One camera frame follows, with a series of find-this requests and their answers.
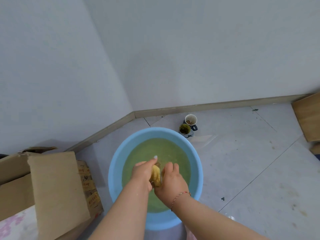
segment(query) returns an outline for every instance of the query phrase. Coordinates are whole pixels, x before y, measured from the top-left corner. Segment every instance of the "water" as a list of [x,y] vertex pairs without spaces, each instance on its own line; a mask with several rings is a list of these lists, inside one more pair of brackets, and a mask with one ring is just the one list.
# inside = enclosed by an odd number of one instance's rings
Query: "water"
[[[160,171],[166,163],[172,162],[179,165],[179,172],[189,185],[191,167],[186,153],[174,142],[163,138],[152,138],[137,145],[129,154],[122,170],[122,186],[130,180],[133,166],[138,162],[149,161],[155,155],[158,156]],[[149,193],[148,212],[158,213],[168,208],[158,199],[154,190]]]

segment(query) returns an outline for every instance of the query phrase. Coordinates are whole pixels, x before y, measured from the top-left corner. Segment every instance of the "red string bracelet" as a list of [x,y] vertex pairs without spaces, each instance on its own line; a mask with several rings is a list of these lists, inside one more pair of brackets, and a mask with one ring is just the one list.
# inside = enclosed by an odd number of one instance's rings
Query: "red string bracelet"
[[184,193],[188,193],[188,194],[191,196],[190,192],[187,192],[187,191],[184,191],[184,192],[178,194],[177,197],[176,197],[176,198],[173,200],[173,202],[172,202],[171,209],[170,209],[171,211],[172,211],[172,207],[174,206],[174,202],[176,201],[176,199],[179,197],[179,195],[182,195],[182,194],[184,194]]

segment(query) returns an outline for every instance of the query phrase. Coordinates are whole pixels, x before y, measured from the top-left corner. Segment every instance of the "hand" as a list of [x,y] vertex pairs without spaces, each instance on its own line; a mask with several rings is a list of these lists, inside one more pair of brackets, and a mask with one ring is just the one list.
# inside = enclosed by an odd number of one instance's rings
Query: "hand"
[[149,182],[151,177],[152,166],[157,162],[158,157],[154,156],[150,161],[138,162],[134,165],[131,173],[131,179],[145,183],[149,191],[152,190],[152,185]]
[[188,192],[189,188],[186,181],[179,173],[179,165],[177,163],[173,165],[172,162],[168,162],[162,171],[161,187],[156,187],[154,189],[155,195],[170,209],[174,199],[178,194],[184,191]]

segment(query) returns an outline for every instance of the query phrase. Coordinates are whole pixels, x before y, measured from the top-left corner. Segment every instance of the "floor stain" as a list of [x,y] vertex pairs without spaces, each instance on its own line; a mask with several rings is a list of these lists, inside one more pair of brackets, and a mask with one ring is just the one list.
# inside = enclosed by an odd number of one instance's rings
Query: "floor stain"
[[304,215],[305,217],[308,216],[308,214],[307,214],[305,211],[303,211],[303,210],[300,210],[300,213],[301,213],[302,215]]

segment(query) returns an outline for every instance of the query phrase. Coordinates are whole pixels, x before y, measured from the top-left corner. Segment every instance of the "mug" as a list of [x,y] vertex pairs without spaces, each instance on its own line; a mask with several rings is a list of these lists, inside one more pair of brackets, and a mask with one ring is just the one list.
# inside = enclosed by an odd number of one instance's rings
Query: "mug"
[[198,130],[198,127],[196,126],[196,123],[197,123],[197,117],[193,114],[188,114],[184,121],[183,121],[184,124],[187,124],[190,126],[190,128],[193,130],[193,131],[197,131]]
[[182,124],[179,126],[179,133],[182,134],[185,138],[193,136],[193,130],[188,124]]

